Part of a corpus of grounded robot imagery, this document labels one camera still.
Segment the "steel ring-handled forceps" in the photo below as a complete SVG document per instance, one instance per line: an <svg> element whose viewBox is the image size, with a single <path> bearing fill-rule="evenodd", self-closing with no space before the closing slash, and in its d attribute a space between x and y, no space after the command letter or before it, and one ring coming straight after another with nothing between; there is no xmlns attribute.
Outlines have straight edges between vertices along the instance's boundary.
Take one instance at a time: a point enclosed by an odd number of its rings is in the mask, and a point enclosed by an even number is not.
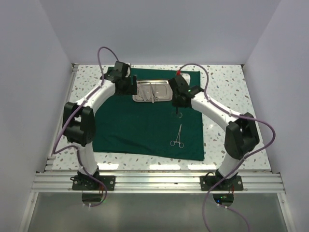
<svg viewBox="0 0 309 232"><path fill-rule="evenodd" d="M178 145L179 148L184 148L184 143L181 142L181 131L182 131L182 124L180 124L179 126L179 130L178 130L176 138L170 141L170 146Z"/></svg>

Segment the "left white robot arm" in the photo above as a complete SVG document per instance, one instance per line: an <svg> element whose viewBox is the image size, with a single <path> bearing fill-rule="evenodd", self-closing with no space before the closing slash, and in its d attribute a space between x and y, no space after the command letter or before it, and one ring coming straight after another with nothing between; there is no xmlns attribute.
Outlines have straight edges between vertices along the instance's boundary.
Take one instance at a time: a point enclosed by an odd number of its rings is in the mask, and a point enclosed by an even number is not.
<svg viewBox="0 0 309 232"><path fill-rule="evenodd" d="M84 178L83 184L88 189L97 189L100 184L92 145L96 134L97 110L114 95L136 94L137 77L131 74L130 64L117 61L111 70L102 74L99 82L84 97L65 104L62 135L76 149L78 176Z"/></svg>

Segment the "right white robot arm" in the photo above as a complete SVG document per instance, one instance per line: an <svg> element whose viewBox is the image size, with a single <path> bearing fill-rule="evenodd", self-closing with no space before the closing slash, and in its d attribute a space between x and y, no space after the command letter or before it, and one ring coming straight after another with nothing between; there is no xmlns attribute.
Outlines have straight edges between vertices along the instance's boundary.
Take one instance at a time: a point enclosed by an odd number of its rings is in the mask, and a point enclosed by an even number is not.
<svg viewBox="0 0 309 232"><path fill-rule="evenodd" d="M174 107L192 108L210 118L224 130L226 155L216 170L215 180L211 184L222 190L227 189L236 178L238 165L244 161L244 156L260 143L253 115L250 113L242 115L212 100L205 95L205 90L201 87L189 87L180 74L169 80L169 86L172 90Z"/></svg>

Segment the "dark green surgical cloth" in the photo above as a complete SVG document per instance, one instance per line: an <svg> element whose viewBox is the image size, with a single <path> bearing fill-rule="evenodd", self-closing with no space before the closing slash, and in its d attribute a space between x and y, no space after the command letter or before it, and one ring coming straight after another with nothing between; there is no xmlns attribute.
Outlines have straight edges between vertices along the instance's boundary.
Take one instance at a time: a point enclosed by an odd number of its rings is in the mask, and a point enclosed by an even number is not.
<svg viewBox="0 0 309 232"><path fill-rule="evenodd" d="M95 114L94 152L154 155L182 160L204 160L202 114L181 108L174 118L171 102L135 102L132 96L114 95ZM182 124L181 142L170 146Z"/></svg>

